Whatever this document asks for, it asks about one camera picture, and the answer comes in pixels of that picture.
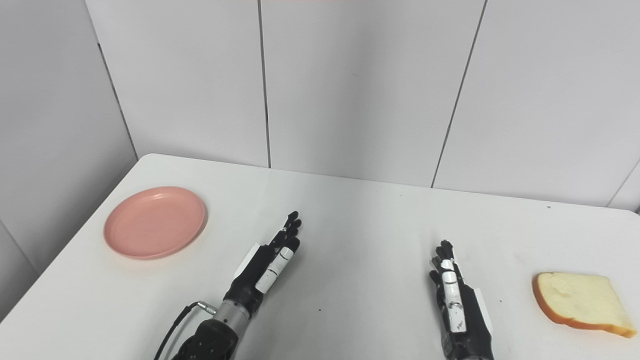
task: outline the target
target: slice of bread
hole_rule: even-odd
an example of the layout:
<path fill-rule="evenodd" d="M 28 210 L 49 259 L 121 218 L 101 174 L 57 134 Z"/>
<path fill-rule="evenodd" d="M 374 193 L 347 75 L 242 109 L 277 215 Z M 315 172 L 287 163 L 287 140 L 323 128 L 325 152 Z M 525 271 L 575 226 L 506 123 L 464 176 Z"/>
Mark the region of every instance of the slice of bread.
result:
<path fill-rule="evenodd" d="M 609 278 L 564 272 L 542 272 L 533 278 L 540 309 L 555 323 L 578 329 L 636 335 Z"/>

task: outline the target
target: white table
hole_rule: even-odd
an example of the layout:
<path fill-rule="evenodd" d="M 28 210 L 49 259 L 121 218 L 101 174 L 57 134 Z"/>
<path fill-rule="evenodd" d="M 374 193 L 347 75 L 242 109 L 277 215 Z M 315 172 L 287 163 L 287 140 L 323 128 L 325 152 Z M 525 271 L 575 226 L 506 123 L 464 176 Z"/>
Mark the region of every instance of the white table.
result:
<path fill-rule="evenodd" d="M 102 238 L 109 212 L 161 185 L 201 196 L 209 212 L 203 233 L 163 259 L 115 254 Z M 270 240 L 294 209 L 304 221 L 300 250 L 237 360 L 443 358 L 427 275 L 443 238 L 456 247 L 467 282 L 483 291 L 496 359 L 640 354 L 640 336 L 552 323 L 531 292 L 541 271 L 607 275 L 639 326 L 640 217 L 629 211 L 151 154 L 0 324 L 0 359 L 152 359 L 182 308 L 219 304 L 252 244 Z M 204 318 L 190 316 L 178 344 Z"/>

